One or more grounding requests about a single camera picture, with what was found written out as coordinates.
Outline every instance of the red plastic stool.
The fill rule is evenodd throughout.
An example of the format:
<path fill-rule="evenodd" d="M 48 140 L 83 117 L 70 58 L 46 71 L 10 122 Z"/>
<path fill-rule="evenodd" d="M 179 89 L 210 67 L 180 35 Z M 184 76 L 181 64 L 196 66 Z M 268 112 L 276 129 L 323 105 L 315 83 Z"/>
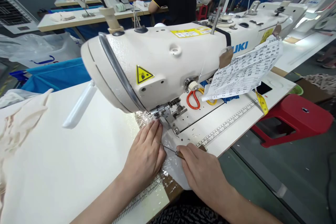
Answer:
<path fill-rule="evenodd" d="M 202 5 L 200 7 L 200 10 L 197 14 L 197 20 L 200 21 L 200 20 L 205 20 L 207 19 L 207 13 L 208 13 L 208 6 L 207 5 Z"/>
<path fill-rule="evenodd" d="M 285 123 L 282 129 L 290 128 L 292 132 L 295 130 L 295 133 L 287 131 L 285 136 L 270 138 L 258 126 L 252 126 L 251 130 L 264 141 L 261 145 L 265 148 L 323 134 L 331 127 L 334 119 L 328 111 L 296 94 L 286 96 L 259 121 L 272 117 Z"/>

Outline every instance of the measuring tape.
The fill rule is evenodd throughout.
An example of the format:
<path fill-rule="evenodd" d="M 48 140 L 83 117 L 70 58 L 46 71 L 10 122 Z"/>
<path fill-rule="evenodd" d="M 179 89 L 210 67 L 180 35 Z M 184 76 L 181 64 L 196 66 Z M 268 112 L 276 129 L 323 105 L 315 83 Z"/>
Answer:
<path fill-rule="evenodd" d="M 200 145 L 203 145 L 205 147 L 208 147 L 220 135 L 222 135 L 225 131 L 227 131 L 233 124 L 238 122 L 240 118 L 242 118 L 248 111 L 250 111 L 250 109 L 254 108 L 256 104 L 257 104 L 257 98 L 255 98 L 253 101 L 249 102 L 247 105 L 241 108 L 236 114 L 231 116 L 217 128 L 211 131 L 211 133 L 206 135 L 202 140 L 198 141 L 196 143 L 196 146 L 198 147 Z"/>
<path fill-rule="evenodd" d="M 266 101 L 265 101 L 264 97 L 263 97 L 261 94 L 259 94 L 259 93 L 257 92 L 257 89 L 256 89 L 256 88 L 254 89 L 254 92 L 255 92 L 256 95 L 257 95 L 257 98 L 258 98 L 260 107 L 261 107 L 262 111 L 264 112 L 264 116 L 267 115 L 267 113 L 268 113 L 268 108 L 267 108 L 267 104 L 266 104 Z"/>
<path fill-rule="evenodd" d="M 162 179 L 159 175 L 155 177 L 153 182 L 141 193 L 139 193 L 128 206 L 121 212 L 117 219 L 112 222 L 113 224 L 120 221 L 123 217 L 125 217 L 129 212 L 131 212 L 137 205 L 139 205 L 144 199 L 146 199 L 149 195 L 154 193 L 160 186 L 162 185 Z"/>

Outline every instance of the hand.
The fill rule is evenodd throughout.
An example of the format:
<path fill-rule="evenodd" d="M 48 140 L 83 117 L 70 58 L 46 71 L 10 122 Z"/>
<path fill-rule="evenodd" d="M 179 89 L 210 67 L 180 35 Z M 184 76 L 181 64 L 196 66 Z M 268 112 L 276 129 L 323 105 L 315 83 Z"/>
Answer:
<path fill-rule="evenodd" d="M 120 173 L 133 195 L 145 189 L 159 172 L 166 157 L 160 145 L 162 124 L 158 120 L 143 127 L 129 150 L 125 166 Z"/>
<path fill-rule="evenodd" d="M 189 143 L 177 147 L 185 160 L 182 168 L 196 195 L 215 212 L 222 215 L 229 207 L 236 190 L 227 182 L 218 159 Z"/>

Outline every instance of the floor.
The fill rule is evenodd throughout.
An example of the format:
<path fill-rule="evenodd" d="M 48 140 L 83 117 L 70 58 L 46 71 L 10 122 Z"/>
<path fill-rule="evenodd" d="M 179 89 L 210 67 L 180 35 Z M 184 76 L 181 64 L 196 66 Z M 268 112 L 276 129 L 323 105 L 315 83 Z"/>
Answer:
<path fill-rule="evenodd" d="M 316 62 L 318 54 L 293 72 L 336 75 Z M 295 81 L 298 75 L 287 79 Z M 263 148 L 251 131 L 220 158 L 227 180 L 247 199 L 283 223 L 332 223 L 326 202 L 327 155 L 336 152 L 336 122 L 319 136 Z M 336 157 L 331 160 L 331 204 L 336 217 Z"/>

